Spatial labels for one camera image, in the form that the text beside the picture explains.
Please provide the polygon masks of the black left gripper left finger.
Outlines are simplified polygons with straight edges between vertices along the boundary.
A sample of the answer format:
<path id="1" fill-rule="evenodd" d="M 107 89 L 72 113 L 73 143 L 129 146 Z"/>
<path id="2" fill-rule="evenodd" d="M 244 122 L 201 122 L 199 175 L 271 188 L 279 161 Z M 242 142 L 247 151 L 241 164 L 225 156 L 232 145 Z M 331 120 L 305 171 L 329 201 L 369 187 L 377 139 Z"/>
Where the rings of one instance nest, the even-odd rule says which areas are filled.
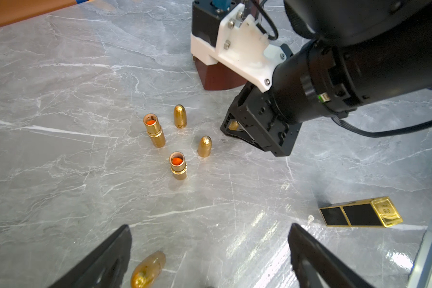
<path id="1" fill-rule="evenodd" d="M 132 234 L 124 224 L 51 286 L 119 288 L 128 270 L 131 247 Z"/>

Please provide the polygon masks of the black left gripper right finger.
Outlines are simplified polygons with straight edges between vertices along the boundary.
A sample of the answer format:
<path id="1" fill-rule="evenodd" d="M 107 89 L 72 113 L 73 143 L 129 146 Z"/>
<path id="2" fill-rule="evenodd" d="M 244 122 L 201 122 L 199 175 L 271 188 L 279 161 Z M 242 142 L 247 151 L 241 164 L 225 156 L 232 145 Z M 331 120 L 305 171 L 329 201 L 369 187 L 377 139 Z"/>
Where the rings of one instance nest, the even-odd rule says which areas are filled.
<path id="1" fill-rule="evenodd" d="M 370 288 L 300 224 L 291 225 L 288 244 L 292 269 L 301 288 Z"/>

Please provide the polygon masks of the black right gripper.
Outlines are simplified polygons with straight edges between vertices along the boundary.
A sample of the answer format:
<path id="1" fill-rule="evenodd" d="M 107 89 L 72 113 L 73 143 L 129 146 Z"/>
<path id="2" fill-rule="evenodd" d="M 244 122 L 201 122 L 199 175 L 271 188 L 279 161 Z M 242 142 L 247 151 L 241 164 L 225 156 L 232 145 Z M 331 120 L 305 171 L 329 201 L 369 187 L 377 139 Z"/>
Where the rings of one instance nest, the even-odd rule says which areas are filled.
<path id="1" fill-rule="evenodd" d="M 231 120 L 238 121 L 238 131 L 228 129 Z M 234 98 L 220 130 L 225 136 L 243 140 L 276 157 L 288 157 L 301 126 L 301 123 L 287 122 L 275 110 L 273 97 L 248 82 Z"/>

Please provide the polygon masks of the gold bullet lipstick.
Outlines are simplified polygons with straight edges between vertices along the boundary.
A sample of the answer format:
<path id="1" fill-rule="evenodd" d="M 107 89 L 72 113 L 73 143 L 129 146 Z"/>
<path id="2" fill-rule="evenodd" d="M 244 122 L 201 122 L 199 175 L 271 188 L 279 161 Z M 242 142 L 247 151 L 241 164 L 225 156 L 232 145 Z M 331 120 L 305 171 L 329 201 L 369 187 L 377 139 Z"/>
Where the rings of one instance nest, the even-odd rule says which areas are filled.
<path id="1" fill-rule="evenodd" d="M 187 177 L 187 162 L 182 152 L 176 151 L 169 157 L 170 169 L 177 180 L 184 180 Z"/>
<path id="2" fill-rule="evenodd" d="M 166 139 L 158 117 L 155 114 L 147 114 L 144 116 L 143 122 L 152 144 L 157 148 L 163 147 L 166 144 Z"/>
<path id="3" fill-rule="evenodd" d="M 156 251 L 145 258 L 133 271 L 130 285 L 132 288 L 151 288 L 166 264 L 166 256 Z"/>

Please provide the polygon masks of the gold lipstick cap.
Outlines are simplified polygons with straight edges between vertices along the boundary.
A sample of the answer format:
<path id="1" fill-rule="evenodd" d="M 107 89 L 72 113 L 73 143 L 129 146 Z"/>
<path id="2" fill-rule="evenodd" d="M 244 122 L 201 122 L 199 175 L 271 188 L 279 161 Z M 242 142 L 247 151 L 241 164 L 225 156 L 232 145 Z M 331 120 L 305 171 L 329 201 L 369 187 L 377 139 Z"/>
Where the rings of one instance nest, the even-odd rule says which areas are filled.
<path id="1" fill-rule="evenodd" d="M 185 128 L 187 126 L 187 113 L 183 105 L 178 104 L 174 108 L 174 124 L 177 128 Z"/>
<path id="2" fill-rule="evenodd" d="M 199 141 L 198 155 L 200 157 L 208 157 L 211 154 L 212 140 L 209 136 L 203 136 Z"/>
<path id="3" fill-rule="evenodd" d="M 231 120 L 230 124 L 228 125 L 228 129 L 231 131 L 238 131 L 239 130 L 239 123 L 238 121 Z"/>

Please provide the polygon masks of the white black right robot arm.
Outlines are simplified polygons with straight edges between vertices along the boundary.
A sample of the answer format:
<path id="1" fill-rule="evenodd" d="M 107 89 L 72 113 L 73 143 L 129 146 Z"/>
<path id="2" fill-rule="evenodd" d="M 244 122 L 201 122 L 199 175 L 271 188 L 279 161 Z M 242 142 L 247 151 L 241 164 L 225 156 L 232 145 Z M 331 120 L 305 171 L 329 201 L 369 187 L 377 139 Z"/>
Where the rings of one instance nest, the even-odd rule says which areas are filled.
<path id="1" fill-rule="evenodd" d="M 286 1 L 307 39 L 272 75 L 266 92 L 246 84 L 221 131 L 276 157 L 291 154 L 302 123 L 320 117 L 368 138 L 426 130 L 432 120 L 384 132 L 346 122 L 357 108 L 432 90 L 432 1 Z"/>

